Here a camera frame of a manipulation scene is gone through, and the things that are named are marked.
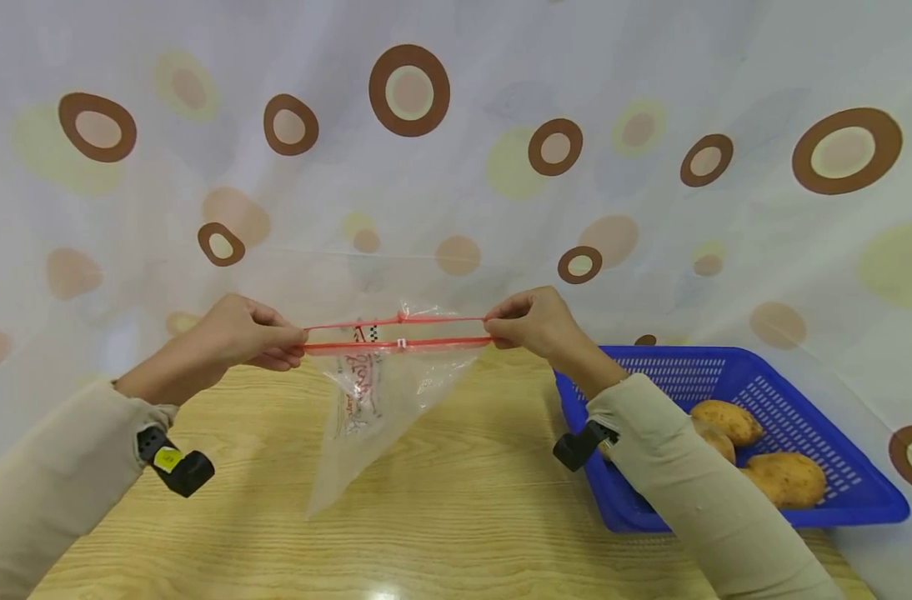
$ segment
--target blue basket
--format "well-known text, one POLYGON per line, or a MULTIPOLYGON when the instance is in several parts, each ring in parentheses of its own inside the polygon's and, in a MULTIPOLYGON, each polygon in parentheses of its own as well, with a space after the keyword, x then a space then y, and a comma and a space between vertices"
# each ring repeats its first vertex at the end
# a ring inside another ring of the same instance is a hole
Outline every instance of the blue basket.
MULTIPOLYGON (((646 373, 683 410, 707 398, 742 406, 765 434, 752 447, 736 449, 736 463, 765 453, 801 453, 815 460, 827 491, 814 509, 783 511, 797 529, 899 523, 909 517, 904 495, 873 466, 816 406, 809 403, 759 356, 736 347, 602 347, 626 371, 646 373)), ((571 431, 586 423, 586 397, 556 373, 563 415, 571 431)), ((612 463, 597 451, 586 476, 607 529, 664 532, 669 526, 612 463)))

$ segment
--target table surface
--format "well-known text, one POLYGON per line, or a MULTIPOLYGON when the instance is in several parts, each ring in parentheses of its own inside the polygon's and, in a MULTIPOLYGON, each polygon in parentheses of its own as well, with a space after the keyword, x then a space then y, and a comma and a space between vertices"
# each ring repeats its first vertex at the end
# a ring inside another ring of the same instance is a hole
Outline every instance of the table surface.
MULTIPOLYGON (((331 389, 309 365, 231 372, 172 431, 215 478, 183 499, 147 472, 33 599, 715 598, 674 537, 603 527, 551 454, 559 396, 524 350, 488 349, 307 522, 331 389)), ((826 535, 804 538, 848 598, 873 598, 826 535)))

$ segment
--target potato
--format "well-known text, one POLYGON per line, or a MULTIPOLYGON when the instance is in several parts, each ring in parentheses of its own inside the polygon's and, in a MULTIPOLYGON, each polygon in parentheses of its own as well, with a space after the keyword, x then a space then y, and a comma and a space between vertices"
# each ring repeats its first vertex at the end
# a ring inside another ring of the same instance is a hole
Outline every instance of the potato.
POLYGON ((740 470, 779 509, 811 509, 826 493, 823 469, 796 452, 759 454, 740 470))
POLYGON ((736 464, 736 449, 733 447, 733 441, 723 433, 719 427, 702 421, 694 421, 694 429, 717 453, 723 455, 723 458, 736 464))
POLYGON ((696 421, 709 423, 721 429, 733 446, 740 448, 750 446, 762 437, 762 426, 746 409, 721 402, 720 400, 703 400, 689 411, 696 421))

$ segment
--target beige sleeve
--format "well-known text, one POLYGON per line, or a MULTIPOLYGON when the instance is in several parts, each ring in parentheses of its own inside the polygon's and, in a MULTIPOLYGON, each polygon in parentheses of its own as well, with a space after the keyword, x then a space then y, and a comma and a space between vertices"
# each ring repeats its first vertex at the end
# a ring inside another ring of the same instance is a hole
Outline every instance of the beige sleeve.
POLYGON ((609 458, 721 598, 843 597, 776 507, 649 377, 631 375, 588 409, 593 421, 619 432, 609 458))
POLYGON ((97 381, 0 459, 0 600, 27 598, 106 517, 143 470, 136 434, 168 429, 176 412, 97 381))

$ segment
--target polka dot curtain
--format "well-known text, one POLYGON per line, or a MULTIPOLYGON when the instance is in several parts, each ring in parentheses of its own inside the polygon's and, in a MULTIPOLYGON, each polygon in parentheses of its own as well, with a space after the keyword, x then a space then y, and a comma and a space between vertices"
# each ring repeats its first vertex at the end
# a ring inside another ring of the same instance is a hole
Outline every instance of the polka dot curtain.
MULTIPOLYGON (((543 284, 764 355, 912 503, 912 2, 0 5, 0 454, 229 291, 543 284)), ((912 598, 912 524, 838 539, 912 598)))

